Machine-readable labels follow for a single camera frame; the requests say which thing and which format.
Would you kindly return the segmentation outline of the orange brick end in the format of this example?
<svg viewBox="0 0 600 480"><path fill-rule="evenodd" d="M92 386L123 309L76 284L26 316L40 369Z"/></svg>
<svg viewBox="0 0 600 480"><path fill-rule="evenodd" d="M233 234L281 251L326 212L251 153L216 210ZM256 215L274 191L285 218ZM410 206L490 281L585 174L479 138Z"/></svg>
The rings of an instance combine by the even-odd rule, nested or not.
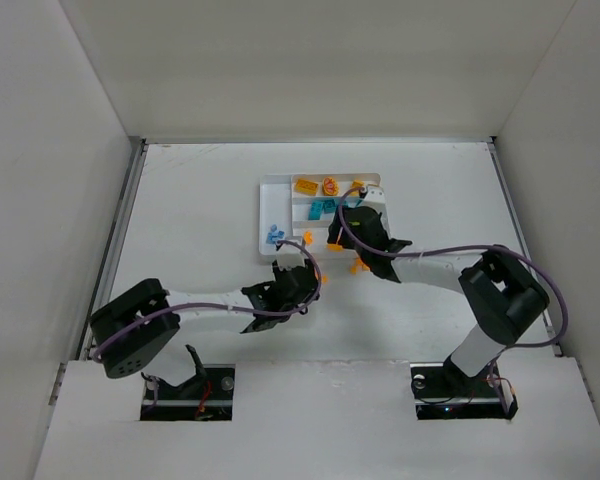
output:
<svg viewBox="0 0 600 480"><path fill-rule="evenodd" d="M350 268L350 273L356 275L359 271L369 272L370 267L367 266L360 258L354 261L354 264Z"/></svg>

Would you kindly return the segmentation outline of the teal small lego brick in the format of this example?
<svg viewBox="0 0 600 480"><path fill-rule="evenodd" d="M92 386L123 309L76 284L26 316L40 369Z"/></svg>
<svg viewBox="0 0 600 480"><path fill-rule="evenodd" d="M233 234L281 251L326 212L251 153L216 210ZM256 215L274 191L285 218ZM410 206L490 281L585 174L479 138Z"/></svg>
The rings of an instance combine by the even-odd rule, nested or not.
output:
<svg viewBox="0 0 600 480"><path fill-rule="evenodd" d="M337 208L337 202L334 199L326 199L323 202L323 211L327 214L334 213Z"/></svg>

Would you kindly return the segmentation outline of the yellow oval butterfly lego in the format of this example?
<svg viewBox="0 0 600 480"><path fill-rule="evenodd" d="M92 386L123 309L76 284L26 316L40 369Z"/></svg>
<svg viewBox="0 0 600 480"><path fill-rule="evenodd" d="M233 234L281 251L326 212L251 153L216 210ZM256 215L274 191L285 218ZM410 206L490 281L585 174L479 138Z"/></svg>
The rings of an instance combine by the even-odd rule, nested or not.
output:
<svg viewBox="0 0 600 480"><path fill-rule="evenodd" d="M335 197L339 195L339 185L334 177L324 177L322 180L322 192L325 196Z"/></svg>

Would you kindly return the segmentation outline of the yellow long lego brick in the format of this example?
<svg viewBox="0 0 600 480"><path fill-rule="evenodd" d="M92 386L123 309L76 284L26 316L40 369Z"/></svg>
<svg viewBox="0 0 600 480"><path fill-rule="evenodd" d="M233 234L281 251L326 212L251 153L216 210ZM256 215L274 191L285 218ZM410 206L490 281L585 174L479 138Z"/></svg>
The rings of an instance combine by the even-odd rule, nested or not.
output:
<svg viewBox="0 0 600 480"><path fill-rule="evenodd" d="M319 184L306 178L298 178L294 185L294 191L307 196L316 196Z"/></svg>

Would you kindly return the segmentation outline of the teal rounded lego piece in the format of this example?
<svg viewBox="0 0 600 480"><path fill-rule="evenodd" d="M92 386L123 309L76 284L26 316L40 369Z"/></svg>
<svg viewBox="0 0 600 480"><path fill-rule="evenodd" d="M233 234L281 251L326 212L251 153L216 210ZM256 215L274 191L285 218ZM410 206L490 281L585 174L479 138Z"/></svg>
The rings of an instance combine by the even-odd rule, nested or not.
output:
<svg viewBox="0 0 600 480"><path fill-rule="evenodd" d="M308 217L309 221L319 221L323 212L323 202L313 201L310 205Z"/></svg>

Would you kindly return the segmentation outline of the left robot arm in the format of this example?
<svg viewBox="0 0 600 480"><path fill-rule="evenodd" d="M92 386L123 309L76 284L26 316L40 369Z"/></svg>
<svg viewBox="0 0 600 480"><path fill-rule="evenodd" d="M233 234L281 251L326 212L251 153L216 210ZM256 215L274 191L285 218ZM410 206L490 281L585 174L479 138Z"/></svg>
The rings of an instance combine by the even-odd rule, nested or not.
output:
<svg viewBox="0 0 600 480"><path fill-rule="evenodd" d="M312 262L288 269L273 263L272 273L221 294L185 294L156 278L142 280L91 315L92 359L108 378L124 378L145 370L187 322L204 331L260 333L306 314L319 299L322 275Z"/></svg>

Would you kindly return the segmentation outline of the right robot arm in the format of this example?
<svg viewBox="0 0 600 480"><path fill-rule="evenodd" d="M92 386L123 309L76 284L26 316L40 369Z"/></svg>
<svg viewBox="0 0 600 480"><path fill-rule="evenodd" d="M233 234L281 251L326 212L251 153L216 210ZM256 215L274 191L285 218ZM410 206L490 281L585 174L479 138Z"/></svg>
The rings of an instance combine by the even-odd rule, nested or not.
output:
<svg viewBox="0 0 600 480"><path fill-rule="evenodd" d="M475 378L514 346L549 305L549 296L523 266L521 257L500 246L478 257L411 254L408 240L389 236L382 214L369 206L336 210L327 243L355 251L378 278L417 283L462 294L476 325L447 357L445 373L458 381Z"/></svg>

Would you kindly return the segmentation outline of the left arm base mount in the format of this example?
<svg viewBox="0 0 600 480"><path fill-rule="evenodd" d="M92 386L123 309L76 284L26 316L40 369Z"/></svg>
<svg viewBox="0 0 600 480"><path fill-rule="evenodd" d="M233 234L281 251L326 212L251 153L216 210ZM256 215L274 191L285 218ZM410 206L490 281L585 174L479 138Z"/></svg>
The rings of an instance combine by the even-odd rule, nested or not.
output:
<svg viewBox="0 0 600 480"><path fill-rule="evenodd" d="M178 385L141 374L145 381L141 421L225 422L233 417L236 369L229 364L205 364L186 345L195 373Z"/></svg>

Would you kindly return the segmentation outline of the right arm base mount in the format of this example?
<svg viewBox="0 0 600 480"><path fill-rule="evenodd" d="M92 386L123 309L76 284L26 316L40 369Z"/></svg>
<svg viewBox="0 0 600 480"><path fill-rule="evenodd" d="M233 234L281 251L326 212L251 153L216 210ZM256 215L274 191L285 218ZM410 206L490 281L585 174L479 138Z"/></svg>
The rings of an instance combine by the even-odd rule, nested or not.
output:
<svg viewBox="0 0 600 480"><path fill-rule="evenodd" d="M476 377L466 377L451 365L410 365L410 388L418 420L512 420L519 409L511 382L496 364Z"/></svg>

